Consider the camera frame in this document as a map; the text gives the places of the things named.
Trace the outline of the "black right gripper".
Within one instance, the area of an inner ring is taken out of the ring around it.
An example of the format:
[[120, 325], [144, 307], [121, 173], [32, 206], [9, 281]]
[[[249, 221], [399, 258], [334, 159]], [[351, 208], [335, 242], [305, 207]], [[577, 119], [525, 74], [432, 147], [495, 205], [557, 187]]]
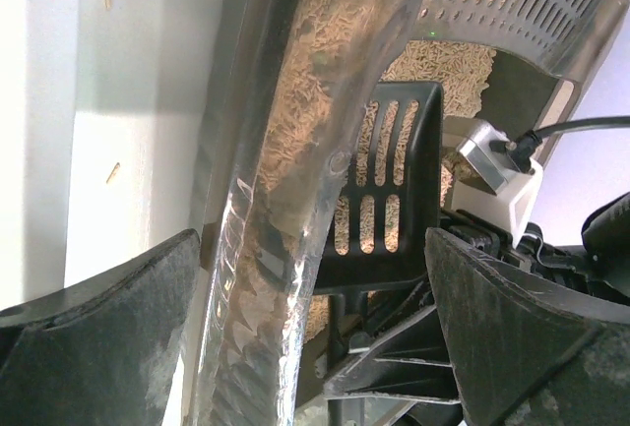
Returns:
[[440, 227], [477, 250], [527, 274], [567, 288], [590, 293], [589, 264], [580, 248], [556, 248], [547, 244], [539, 226], [528, 223], [516, 247], [512, 235], [465, 211], [442, 209]]

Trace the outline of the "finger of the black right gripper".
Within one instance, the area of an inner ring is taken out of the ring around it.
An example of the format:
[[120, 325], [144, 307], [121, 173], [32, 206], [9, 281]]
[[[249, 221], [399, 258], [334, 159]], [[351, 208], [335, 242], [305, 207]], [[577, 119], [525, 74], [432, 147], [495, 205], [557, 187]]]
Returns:
[[331, 298], [327, 399], [395, 398], [458, 404], [458, 388], [430, 292], [379, 293], [342, 327], [346, 303]]

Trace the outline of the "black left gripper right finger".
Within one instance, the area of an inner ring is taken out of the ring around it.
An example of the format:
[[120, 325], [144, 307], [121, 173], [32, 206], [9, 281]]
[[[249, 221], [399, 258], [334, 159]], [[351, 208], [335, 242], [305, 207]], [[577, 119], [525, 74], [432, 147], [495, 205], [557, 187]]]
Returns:
[[467, 424], [628, 424], [628, 307], [439, 228], [426, 232], [425, 259]]

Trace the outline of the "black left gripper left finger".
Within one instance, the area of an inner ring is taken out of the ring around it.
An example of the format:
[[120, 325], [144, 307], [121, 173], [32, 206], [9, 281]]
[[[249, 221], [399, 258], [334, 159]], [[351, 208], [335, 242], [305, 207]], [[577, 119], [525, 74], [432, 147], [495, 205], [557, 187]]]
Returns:
[[186, 229], [1, 312], [4, 425], [159, 425], [199, 272]]

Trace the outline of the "black slotted litter scoop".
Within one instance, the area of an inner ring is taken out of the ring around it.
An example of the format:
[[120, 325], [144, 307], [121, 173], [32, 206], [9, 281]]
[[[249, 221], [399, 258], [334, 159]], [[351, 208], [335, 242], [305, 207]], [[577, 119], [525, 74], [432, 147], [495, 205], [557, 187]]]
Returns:
[[343, 318], [365, 324], [369, 293], [413, 287], [426, 273], [425, 231], [439, 222], [442, 118], [437, 82], [381, 83], [371, 95], [315, 284], [329, 301], [329, 367], [348, 353]]

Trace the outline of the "brown plastic litter box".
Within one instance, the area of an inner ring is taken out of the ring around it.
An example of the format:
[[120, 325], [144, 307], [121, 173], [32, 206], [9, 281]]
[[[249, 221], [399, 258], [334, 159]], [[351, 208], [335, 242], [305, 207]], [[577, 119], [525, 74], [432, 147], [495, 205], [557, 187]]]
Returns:
[[[324, 401], [331, 425], [427, 423], [402, 399], [349, 405], [323, 395], [329, 301], [320, 265], [371, 95], [413, 39], [490, 46], [573, 86], [576, 104], [629, 0], [244, 0], [227, 92], [204, 118], [191, 219], [210, 274], [188, 425], [290, 425]], [[518, 85], [495, 101], [505, 155], [541, 165], [559, 135], [621, 128], [627, 118], [542, 125], [541, 100]], [[440, 210], [473, 170], [443, 149]]]

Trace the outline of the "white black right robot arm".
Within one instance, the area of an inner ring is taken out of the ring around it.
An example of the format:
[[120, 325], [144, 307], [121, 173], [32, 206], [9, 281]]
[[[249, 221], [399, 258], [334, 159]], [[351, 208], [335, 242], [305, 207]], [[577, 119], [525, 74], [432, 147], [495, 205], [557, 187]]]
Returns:
[[578, 247], [504, 230], [432, 197], [375, 199], [374, 247], [329, 249], [328, 401], [402, 399], [427, 423], [615, 423], [629, 410], [629, 200]]

